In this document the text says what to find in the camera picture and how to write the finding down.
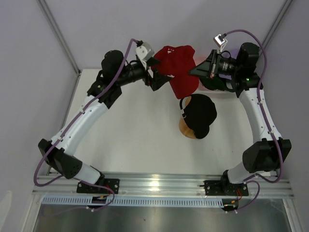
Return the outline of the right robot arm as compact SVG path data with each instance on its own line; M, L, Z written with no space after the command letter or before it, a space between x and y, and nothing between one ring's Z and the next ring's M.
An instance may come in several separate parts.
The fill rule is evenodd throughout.
M220 181L205 181L207 196L247 196L247 183L264 173L278 171L282 177L283 162L292 144L283 139L267 107L261 79L255 72L259 46L243 43L236 58L225 58L223 52L212 50L210 55L189 71L199 77L210 90L234 92L243 105L253 134L253 145L242 154L242 161L223 172Z

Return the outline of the red LA baseball cap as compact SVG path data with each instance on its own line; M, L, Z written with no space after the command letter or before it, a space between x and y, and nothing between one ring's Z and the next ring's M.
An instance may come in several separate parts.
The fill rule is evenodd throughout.
M154 55L160 61L156 65L159 73L171 77L169 83L177 99L194 93L199 85L199 78L189 74L196 66L194 53L195 50L190 45L167 45Z

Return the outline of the dark green NY baseball cap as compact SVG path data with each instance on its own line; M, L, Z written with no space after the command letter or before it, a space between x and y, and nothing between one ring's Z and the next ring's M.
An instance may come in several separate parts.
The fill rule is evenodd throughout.
M219 75L215 75L213 78L199 77L199 80L203 87L208 90L228 91L226 79L221 78Z

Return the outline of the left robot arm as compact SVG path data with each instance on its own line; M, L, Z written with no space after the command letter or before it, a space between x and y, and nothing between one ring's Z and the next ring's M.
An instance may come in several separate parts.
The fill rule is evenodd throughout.
M121 96L122 86L142 80L156 91L171 80L155 68L159 63L153 51L148 52L141 46L136 50L136 59L130 63L119 50L107 52L95 82L72 120L49 141L41 139L39 142L44 161L62 177L78 179L95 194L102 192L104 174L74 157L74 153L90 128Z

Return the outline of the wooden hat stand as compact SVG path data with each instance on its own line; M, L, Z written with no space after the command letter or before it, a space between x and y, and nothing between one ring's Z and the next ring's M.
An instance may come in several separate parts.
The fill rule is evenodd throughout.
M191 96L184 98L182 106L186 107L190 103L190 100ZM187 126L185 120L182 117L179 120L179 130L185 137L190 139L196 139L194 131Z

